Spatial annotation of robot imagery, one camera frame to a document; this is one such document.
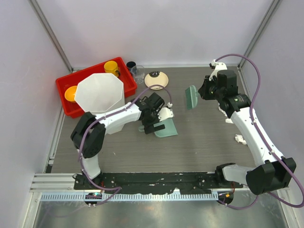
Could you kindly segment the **green hand brush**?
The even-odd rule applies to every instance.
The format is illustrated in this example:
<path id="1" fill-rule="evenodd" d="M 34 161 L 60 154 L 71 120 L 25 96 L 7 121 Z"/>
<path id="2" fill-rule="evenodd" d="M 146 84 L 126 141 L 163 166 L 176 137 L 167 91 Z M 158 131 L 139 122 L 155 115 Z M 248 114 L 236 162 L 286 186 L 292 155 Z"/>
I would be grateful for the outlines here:
<path id="1" fill-rule="evenodd" d="M 194 109 L 198 105 L 199 93 L 194 85 L 190 85 L 185 90 L 186 106 L 188 110 Z"/>

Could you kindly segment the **white translucent waste bin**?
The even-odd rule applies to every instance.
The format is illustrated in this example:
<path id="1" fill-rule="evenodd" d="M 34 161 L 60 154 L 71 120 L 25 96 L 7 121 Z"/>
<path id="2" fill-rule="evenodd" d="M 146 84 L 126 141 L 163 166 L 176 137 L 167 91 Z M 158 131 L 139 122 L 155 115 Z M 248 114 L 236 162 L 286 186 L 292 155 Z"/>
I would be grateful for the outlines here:
<path id="1" fill-rule="evenodd" d="M 75 101 L 85 112 L 107 113 L 125 105 L 124 84 L 112 73 L 94 73 L 78 83 Z"/>

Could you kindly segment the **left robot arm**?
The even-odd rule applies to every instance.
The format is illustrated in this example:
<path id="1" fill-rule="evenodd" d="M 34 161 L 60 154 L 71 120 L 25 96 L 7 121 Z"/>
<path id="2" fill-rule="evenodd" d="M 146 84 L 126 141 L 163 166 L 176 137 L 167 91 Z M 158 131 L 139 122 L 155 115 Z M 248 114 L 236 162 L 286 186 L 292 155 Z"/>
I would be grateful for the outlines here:
<path id="1" fill-rule="evenodd" d="M 152 93 L 143 99 L 135 98 L 126 105 L 104 114 L 94 115 L 91 112 L 83 114 L 73 132 L 71 140 L 78 149 L 78 159 L 85 177 L 85 185 L 95 190 L 101 184 L 101 169 L 98 162 L 98 153 L 101 151 L 104 138 L 113 134 L 130 122 L 142 122 L 145 134 L 154 133 L 165 129 L 165 125 L 155 126 L 165 120 L 162 116 L 166 111 L 171 111 L 172 103 L 165 105 L 164 100 Z"/>

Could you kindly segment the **green dustpan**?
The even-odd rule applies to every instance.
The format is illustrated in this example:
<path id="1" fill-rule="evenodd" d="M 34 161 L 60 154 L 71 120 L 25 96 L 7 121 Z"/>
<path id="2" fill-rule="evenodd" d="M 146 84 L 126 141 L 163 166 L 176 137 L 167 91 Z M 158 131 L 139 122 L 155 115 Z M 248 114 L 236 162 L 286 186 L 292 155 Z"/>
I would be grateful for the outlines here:
<path id="1" fill-rule="evenodd" d="M 155 123 L 155 124 L 156 125 L 161 125 L 161 124 L 165 125 L 165 129 L 153 133 L 158 138 L 164 138 L 164 137 L 170 137 L 170 136 L 178 135 L 172 118 L 167 119 L 167 120 L 162 121 L 162 122 L 159 121 L 158 123 Z M 140 126 L 138 128 L 138 130 L 139 130 L 139 132 L 144 132 L 144 126 L 143 125 Z"/>

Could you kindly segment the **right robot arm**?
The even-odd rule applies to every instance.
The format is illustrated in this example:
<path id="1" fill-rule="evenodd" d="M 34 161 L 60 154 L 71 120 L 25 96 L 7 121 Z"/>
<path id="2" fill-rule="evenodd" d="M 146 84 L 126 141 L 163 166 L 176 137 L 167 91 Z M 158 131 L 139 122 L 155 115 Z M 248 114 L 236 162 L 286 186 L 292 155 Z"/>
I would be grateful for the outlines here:
<path id="1" fill-rule="evenodd" d="M 249 187 L 255 195 L 288 187 L 291 172 L 296 169 L 293 158 L 285 158 L 273 145 L 254 110 L 250 109 L 251 101 L 246 94 L 240 94 L 237 86 L 237 75 L 232 70 L 215 70 L 205 76 L 202 87 L 198 90 L 204 100 L 217 100 L 220 108 L 240 130 L 255 162 L 255 167 L 239 166 L 226 163 L 216 167 L 214 181 L 224 188 L 232 181 Z"/>

